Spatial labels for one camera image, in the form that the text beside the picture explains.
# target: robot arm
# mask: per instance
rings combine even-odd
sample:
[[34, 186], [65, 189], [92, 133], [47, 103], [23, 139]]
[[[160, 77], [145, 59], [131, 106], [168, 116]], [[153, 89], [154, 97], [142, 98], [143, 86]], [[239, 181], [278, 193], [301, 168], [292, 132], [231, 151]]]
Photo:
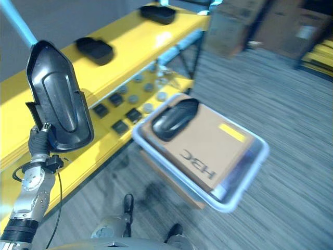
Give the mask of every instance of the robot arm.
[[36, 126], [30, 131], [31, 161], [22, 166], [24, 178], [0, 250], [29, 250], [48, 205], [55, 173], [63, 166], [58, 155], [93, 140], [94, 131], [72, 63], [51, 43], [39, 41], [31, 50], [27, 77], [33, 103], [27, 106]]
[[0, 249], [30, 249], [38, 224], [48, 208], [49, 194], [55, 183], [54, 173], [63, 166], [58, 156], [49, 157], [47, 135], [50, 126], [46, 123], [39, 132], [31, 130], [31, 161], [22, 166], [21, 192], [1, 236]]

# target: cardboard box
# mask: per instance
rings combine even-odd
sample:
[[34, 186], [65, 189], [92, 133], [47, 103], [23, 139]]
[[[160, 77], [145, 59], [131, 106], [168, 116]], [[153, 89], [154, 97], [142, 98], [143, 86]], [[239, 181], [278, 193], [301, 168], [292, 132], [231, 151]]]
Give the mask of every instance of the cardboard box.
[[298, 59], [311, 48], [331, 19], [329, 15], [298, 8], [277, 52]]
[[[169, 107], [189, 98], [181, 94]], [[152, 121], [159, 114], [142, 125], [143, 137], [206, 192], [212, 191], [230, 173], [253, 141], [251, 134], [199, 104], [196, 116], [166, 142], [152, 130]]]
[[262, 42], [262, 47], [269, 51], [278, 52], [301, 2], [301, 0], [276, 0], [262, 20], [253, 40]]
[[214, 13], [203, 48], [222, 57], [231, 58], [243, 48], [247, 26], [238, 19]]
[[235, 17], [245, 25], [251, 25], [265, 2], [266, 0], [223, 0], [215, 11]]

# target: gray carpet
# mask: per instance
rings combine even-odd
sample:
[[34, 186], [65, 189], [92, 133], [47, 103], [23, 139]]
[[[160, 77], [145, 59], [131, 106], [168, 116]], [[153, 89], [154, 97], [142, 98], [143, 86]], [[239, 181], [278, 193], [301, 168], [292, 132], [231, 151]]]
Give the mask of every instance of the gray carpet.
[[[64, 203], [52, 246], [88, 238], [131, 192], [134, 237], [162, 241], [180, 222], [199, 250], [332, 249], [332, 83], [261, 49], [233, 60], [203, 52], [192, 96], [271, 147], [235, 212], [192, 210], [131, 143]], [[40, 226], [34, 249], [45, 247], [56, 217], [55, 210]]]

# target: yellow shelf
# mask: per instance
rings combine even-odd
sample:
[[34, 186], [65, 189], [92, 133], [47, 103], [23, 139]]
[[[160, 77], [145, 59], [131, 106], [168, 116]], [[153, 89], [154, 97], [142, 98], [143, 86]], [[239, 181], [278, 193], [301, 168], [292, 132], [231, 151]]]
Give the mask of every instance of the yellow shelf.
[[317, 44], [312, 53], [322, 55], [328, 58], [333, 58], [333, 48], [322, 45], [322, 44]]
[[[208, 16], [175, 9], [177, 15], [169, 25], [143, 19], [138, 11], [134, 11], [88, 35], [102, 38], [113, 46], [115, 57], [104, 66], [97, 66], [82, 56], [74, 44], [62, 49], [74, 65], [88, 106], [106, 96], [191, 32], [207, 28]], [[32, 95], [25, 71], [1, 83], [1, 170], [28, 152], [28, 135], [34, 125], [24, 104], [28, 101], [32, 101]]]
[[[82, 181], [84, 181], [91, 173], [93, 173], [102, 163], [104, 163], [110, 156], [112, 156], [117, 150], [119, 150], [126, 142], [131, 139], [133, 125], [125, 116], [125, 114], [136, 107], [142, 112], [143, 116], [146, 116], [143, 112], [143, 104], [151, 103], [154, 108], [157, 108], [162, 104], [156, 99], [157, 88], [153, 92], [147, 93], [143, 90], [144, 84], [151, 82], [154, 83], [156, 79], [155, 73], [149, 71], [143, 72], [143, 82], [136, 83], [130, 81], [127, 83], [129, 92], [123, 95], [125, 100], [119, 107], [115, 108], [112, 104], [105, 99], [102, 104], [109, 109], [109, 114], [103, 118], [99, 118], [93, 111], [90, 110], [93, 127], [95, 131], [94, 141], [85, 148], [75, 151], [73, 153], [64, 154], [66, 158], [71, 160], [71, 163], [65, 163], [65, 167], [61, 170], [61, 180], [63, 186], [63, 196], [66, 197], [71, 191], [73, 191]], [[161, 91], [167, 92], [168, 96], [183, 92], [187, 88], [192, 87], [193, 81], [173, 73], [171, 81], [173, 85], [178, 87], [172, 87], [170, 85], [164, 86]], [[139, 102], [136, 105], [131, 105], [126, 100], [132, 94], [139, 96]], [[119, 136], [110, 127], [118, 120], [123, 120], [129, 127], [129, 130]], [[1, 172], [1, 211], [0, 211], [0, 231], [3, 230], [4, 226], [8, 221], [8, 217], [12, 211], [13, 204], [20, 192], [20, 183], [11, 178], [12, 172], [22, 164], [29, 161], [29, 153], [25, 153], [17, 162], [11, 164], [6, 170]], [[59, 183], [56, 178], [55, 186], [50, 194], [50, 205], [49, 209], [54, 208], [60, 201]]]
[[309, 68], [309, 69], [316, 70], [316, 71], [318, 71], [318, 72], [321, 72], [321, 73], [323, 73], [323, 74], [326, 74], [326, 75], [328, 75], [328, 76], [333, 77], [333, 71], [330, 71], [330, 70], [324, 69], [324, 68], [322, 68], [322, 67], [320, 67], [320, 66], [313, 65], [313, 64], [311, 64], [310, 62], [304, 62], [304, 63], [302, 63], [302, 66], [307, 67], [307, 68]]

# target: plastic tray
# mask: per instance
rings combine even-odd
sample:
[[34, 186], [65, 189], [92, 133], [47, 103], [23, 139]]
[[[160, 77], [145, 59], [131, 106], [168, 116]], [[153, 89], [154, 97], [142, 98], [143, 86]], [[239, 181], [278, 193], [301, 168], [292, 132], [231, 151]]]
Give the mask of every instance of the plastic tray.
[[[159, 111], [165, 109], [168, 103], [175, 99], [178, 95], [179, 94], [173, 95], [151, 115], [153, 116]], [[236, 124], [228, 118], [224, 118], [229, 122]], [[262, 138], [240, 126], [242, 129], [252, 134], [255, 137], [255, 140], [234, 170], [213, 191], [207, 193], [188, 176], [182, 173], [170, 161], [163, 157], [142, 137], [140, 129], [142, 124], [146, 122], [147, 119], [149, 119], [149, 116], [134, 128], [134, 141], [148, 153], [148, 155], [158, 164], [160, 168], [169, 174], [169, 177], [173, 181], [181, 185], [193, 197], [193, 199], [197, 201], [205, 201], [212, 208], [223, 213], [231, 213], [236, 209], [243, 192], [249, 187], [254, 177], [257, 175], [261, 164], [266, 160], [270, 151], [268, 144]]]

